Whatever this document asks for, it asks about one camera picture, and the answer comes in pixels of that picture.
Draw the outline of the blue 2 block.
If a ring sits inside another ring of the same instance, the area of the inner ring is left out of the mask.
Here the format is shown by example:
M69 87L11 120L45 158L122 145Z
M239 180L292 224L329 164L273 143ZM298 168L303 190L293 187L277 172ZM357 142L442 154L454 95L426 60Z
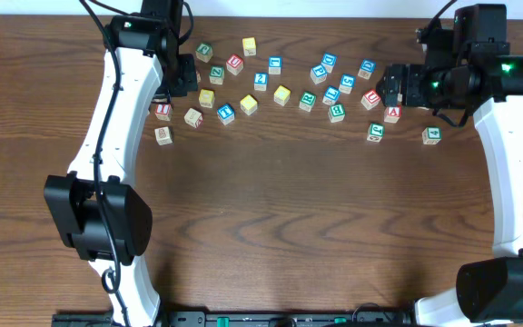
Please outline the blue 2 block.
M266 73L256 73L254 75L254 90L263 91L267 90L268 75Z

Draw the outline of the red I block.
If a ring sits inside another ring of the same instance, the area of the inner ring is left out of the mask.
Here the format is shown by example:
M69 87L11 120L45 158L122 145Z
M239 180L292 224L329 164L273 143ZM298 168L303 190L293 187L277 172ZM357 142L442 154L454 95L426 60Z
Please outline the red I block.
M155 116L158 120L170 121L172 117L173 107L171 104L158 104L155 107Z

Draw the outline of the red A block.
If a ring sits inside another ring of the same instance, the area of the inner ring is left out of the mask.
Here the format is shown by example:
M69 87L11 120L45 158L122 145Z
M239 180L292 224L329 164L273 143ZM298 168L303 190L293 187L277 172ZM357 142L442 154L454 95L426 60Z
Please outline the red A block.
M384 111L383 121L389 124L395 124L401 118L402 108L400 106L387 107Z

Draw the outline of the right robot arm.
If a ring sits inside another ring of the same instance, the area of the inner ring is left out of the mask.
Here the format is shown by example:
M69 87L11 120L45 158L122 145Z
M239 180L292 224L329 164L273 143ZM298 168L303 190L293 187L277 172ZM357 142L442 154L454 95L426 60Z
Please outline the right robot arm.
M494 209L493 258L463 265L454 288L415 302L423 326L523 323L523 55L507 38L507 8L459 8L417 31L423 64L391 64L376 86L388 107L461 111L479 133Z

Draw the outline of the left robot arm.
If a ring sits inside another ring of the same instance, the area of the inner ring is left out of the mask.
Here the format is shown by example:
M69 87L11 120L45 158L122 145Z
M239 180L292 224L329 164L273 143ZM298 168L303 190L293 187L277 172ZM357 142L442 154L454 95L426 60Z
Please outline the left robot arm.
M44 199L60 238L99 274L112 310L58 313L54 326L158 326L161 299L144 253L153 214L134 190L136 159L152 104L197 89L191 54L179 48L183 0L143 0L136 13L116 11L103 25L104 76L84 142L66 174L50 175Z

